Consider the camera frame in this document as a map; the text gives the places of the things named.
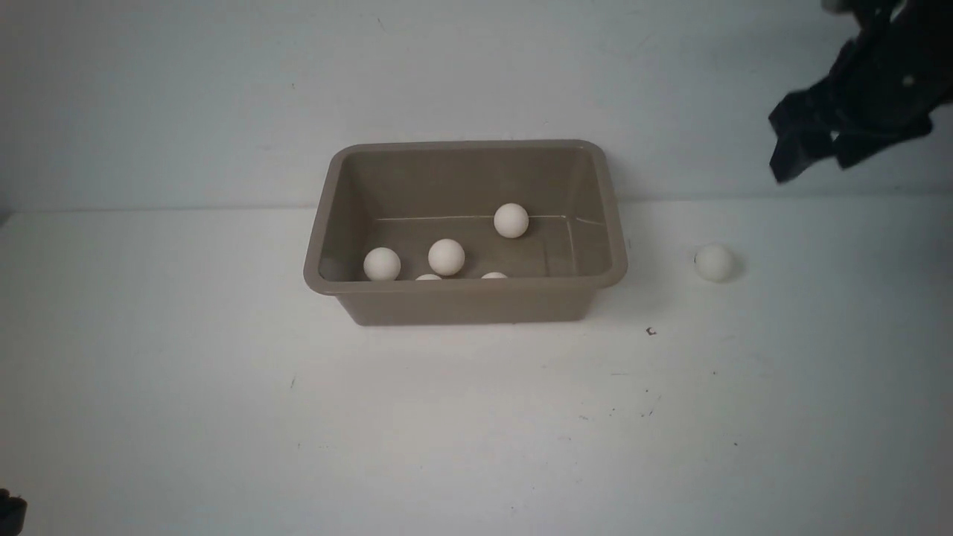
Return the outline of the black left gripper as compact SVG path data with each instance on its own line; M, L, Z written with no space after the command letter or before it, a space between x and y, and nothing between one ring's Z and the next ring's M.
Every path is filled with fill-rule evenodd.
M13 496L7 489L0 489L0 535L20 535L26 520L28 502Z

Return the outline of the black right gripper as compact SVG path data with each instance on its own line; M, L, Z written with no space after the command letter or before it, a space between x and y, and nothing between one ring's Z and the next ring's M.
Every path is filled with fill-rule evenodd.
M768 116L777 137L770 168L779 184L823 160L845 170L925 137L934 109L951 103L951 2L823 1L821 7L852 15L860 30L827 75L784 96Z

